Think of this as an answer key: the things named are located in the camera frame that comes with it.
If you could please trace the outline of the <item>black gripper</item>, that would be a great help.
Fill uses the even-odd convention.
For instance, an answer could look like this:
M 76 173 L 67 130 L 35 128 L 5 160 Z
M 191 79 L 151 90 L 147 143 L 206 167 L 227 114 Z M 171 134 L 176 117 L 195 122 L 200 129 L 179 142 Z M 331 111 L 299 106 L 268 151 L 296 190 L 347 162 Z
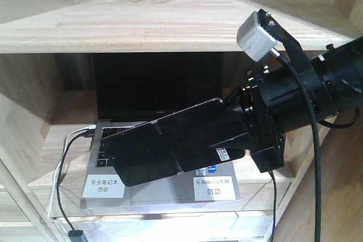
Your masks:
M 241 112 L 245 98 L 246 112 L 256 122 L 254 144 Z M 189 132 L 188 139 L 201 147 L 250 149 L 261 173 L 284 166 L 285 134 L 311 124 L 305 99 L 287 67 L 268 74 L 262 69 L 247 76 L 244 92 L 235 87 L 223 101 L 225 109 Z

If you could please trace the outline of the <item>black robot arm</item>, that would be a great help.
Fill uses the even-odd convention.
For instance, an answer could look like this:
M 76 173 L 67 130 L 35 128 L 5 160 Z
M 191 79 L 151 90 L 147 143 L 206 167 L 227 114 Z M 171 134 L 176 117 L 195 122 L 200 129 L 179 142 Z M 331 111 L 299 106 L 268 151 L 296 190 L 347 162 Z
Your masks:
M 191 169 L 244 157 L 260 172 L 284 166 L 285 134 L 310 125 L 332 128 L 327 119 L 362 106 L 362 39 L 355 39 L 310 60 L 303 52 L 276 55 L 281 66 L 257 71 L 244 88 L 225 100 L 225 109 L 192 130 L 196 149 Z

